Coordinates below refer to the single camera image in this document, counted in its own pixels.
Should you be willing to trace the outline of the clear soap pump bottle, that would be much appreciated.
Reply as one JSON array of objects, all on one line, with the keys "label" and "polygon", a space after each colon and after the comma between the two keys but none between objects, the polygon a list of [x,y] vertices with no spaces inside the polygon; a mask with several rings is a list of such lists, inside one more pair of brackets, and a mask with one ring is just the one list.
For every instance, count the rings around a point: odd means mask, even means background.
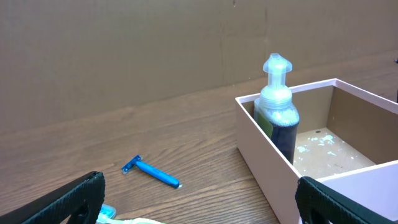
[{"label": "clear soap pump bottle", "polygon": [[292,63],[278,53],[270,54],[263,66],[267,85],[254,101],[254,120],[272,143],[292,164],[300,115],[292,102],[292,91],[285,84]]}]

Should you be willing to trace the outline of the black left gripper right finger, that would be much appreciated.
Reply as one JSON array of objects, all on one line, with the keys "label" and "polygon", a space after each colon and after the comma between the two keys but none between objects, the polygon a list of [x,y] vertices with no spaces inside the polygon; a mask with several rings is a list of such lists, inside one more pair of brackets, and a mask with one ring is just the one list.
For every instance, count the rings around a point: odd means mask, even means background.
[{"label": "black left gripper right finger", "polygon": [[295,201],[305,224],[394,224],[308,176],[299,178]]}]

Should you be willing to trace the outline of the blue disposable razor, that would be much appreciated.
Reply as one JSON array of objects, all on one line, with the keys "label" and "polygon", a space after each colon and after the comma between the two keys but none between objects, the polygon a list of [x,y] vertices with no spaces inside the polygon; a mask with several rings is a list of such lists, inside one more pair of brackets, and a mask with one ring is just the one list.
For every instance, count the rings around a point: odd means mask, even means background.
[{"label": "blue disposable razor", "polygon": [[175,177],[149,165],[146,164],[140,155],[136,155],[133,157],[127,164],[125,164],[122,168],[121,171],[124,175],[126,175],[128,172],[130,172],[134,167],[137,167],[139,170],[145,172],[146,174],[149,174],[153,176],[154,178],[160,180],[161,182],[177,189],[180,187],[180,181],[176,179]]}]

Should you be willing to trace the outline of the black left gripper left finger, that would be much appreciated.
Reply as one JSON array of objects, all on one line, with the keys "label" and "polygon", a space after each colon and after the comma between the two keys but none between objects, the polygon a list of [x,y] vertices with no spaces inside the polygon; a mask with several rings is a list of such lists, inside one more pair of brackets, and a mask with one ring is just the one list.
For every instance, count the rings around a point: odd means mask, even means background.
[{"label": "black left gripper left finger", "polygon": [[102,172],[89,172],[68,184],[1,216],[1,223],[95,224],[105,197]]}]

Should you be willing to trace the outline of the white cardboard box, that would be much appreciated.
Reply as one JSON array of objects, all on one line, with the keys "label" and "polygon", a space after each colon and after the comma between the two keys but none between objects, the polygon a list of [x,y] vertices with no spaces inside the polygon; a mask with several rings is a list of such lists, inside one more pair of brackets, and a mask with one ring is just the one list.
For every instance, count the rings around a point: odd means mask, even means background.
[{"label": "white cardboard box", "polygon": [[281,223],[300,223],[295,192],[309,176],[397,220],[397,103],[339,79],[292,87],[300,114],[289,162],[254,120],[257,95],[236,99],[237,144]]}]

